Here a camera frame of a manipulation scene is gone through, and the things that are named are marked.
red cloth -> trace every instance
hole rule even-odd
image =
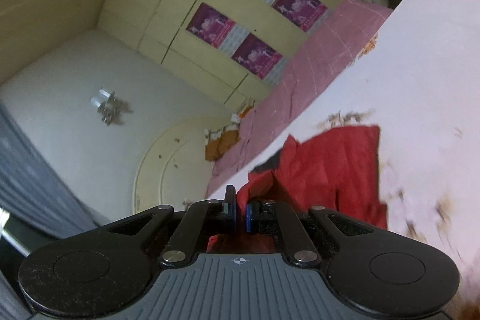
[[[386,205],[378,200],[379,136],[377,126],[334,128],[303,144],[289,136],[278,168],[251,172],[237,193],[238,225],[245,226],[246,205],[255,198],[282,200],[303,212],[312,205],[323,205],[386,229]],[[233,252],[245,246],[250,252],[273,250],[271,240],[247,234],[212,238],[209,250]]]

bed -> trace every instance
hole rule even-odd
[[[215,164],[207,197],[221,199],[226,184],[239,190],[289,134],[306,141],[354,113],[359,123],[381,128],[379,197],[388,205],[388,228],[456,262],[462,280],[454,317],[466,302],[478,303],[479,1],[404,0],[390,17],[363,5],[368,29],[351,13],[358,1],[340,5],[243,120],[242,140]],[[340,29],[348,23],[350,34]],[[299,59],[310,72],[296,68]]]

gray ridged panel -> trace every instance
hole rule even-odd
[[[370,319],[338,301],[316,271],[291,267],[280,254],[241,255],[242,264],[238,257],[201,254],[191,266],[163,271],[141,299],[104,319]]]

brown stain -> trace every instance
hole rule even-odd
[[[367,45],[363,47],[363,49],[360,51],[360,56],[358,58],[361,58],[363,55],[366,55],[367,53],[373,51],[375,49],[375,45],[377,44],[377,39],[378,39],[378,33],[371,38],[370,41],[368,41]]]
[[[435,211],[440,217],[440,221],[437,223],[438,234],[440,236],[447,235],[450,228],[450,215],[453,211],[452,201],[447,194],[437,200]]]
[[[458,320],[480,320],[480,302],[467,302],[462,306]]]
[[[187,211],[188,208],[191,207],[191,205],[192,205],[193,203],[194,203],[194,202],[193,202],[193,201],[190,201],[189,199],[184,199],[184,200],[183,200],[183,203],[182,203],[183,209],[184,209],[185,211]]]
[[[374,113],[374,110],[371,109],[368,112],[348,112],[345,115],[342,115],[341,112],[330,114],[325,121],[319,122],[317,124],[318,129],[328,129],[335,127],[344,127],[345,125],[350,125],[353,123],[361,123],[363,120],[367,119]]]
[[[385,202],[390,202],[390,201],[393,201],[394,199],[400,199],[400,201],[403,202],[403,195],[404,195],[404,190],[403,188],[399,188],[397,193],[393,193],[393,194],[387,194],[385,196]]]
[[[405,232],[406,237],[420,241],[422,243],[427,242],[425,235],[422,234],[421,232],[417,232],[417,230],[415,229],[415,224],[412,221],[406,221],[406,227],[407,227]]]
[[[378,173],[381,174],[385,167],[388,166],[388,163],[378,163]]]

purple poster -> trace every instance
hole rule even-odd
[[[187,26],[187,30],[201,40],[218,48],[228,36],[235,22],[214,8],[202,3]]]
[[[319,0],[275,0],[272,7],[303,31],[308,31],[327,11]]]
[[[232,59],[263,79],[282,58],[280,53],[249,34],[240,44]]]

